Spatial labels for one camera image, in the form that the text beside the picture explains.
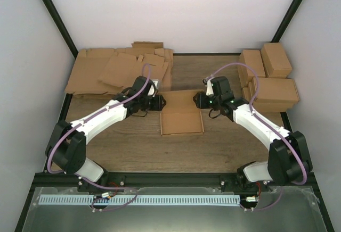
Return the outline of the cardboard box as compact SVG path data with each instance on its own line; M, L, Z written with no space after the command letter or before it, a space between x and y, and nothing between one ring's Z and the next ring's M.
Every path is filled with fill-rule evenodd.
M193 97L199 90L177 90L163 92L166 101L160 112L162 136L197 135L204 133L201 109L196 107Z

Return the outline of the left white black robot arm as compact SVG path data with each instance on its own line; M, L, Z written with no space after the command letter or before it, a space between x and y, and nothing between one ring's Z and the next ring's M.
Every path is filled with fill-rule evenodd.
M49 173L52 164L68 175L77 175L88 181L98 192L109 185L107 171L86 156L89 142L115 123L139 111L161 111L166 105L157 93L160 82L139 76L131 87L115 95L95 112L72 122L59 121L51 134L45 154Z

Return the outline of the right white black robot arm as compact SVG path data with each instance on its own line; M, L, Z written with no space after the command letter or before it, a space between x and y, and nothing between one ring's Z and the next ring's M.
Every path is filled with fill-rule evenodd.
M220 115L247 129L268 150L268 160L247 163L237 169L237 186L250 190L256 182L274 182L284 186L288 183L303 185L312 162L305 136L277 126L261 115L244 98L236 98L228 79L210 77L203 80L205 91L193 97L196 107L218 111Z

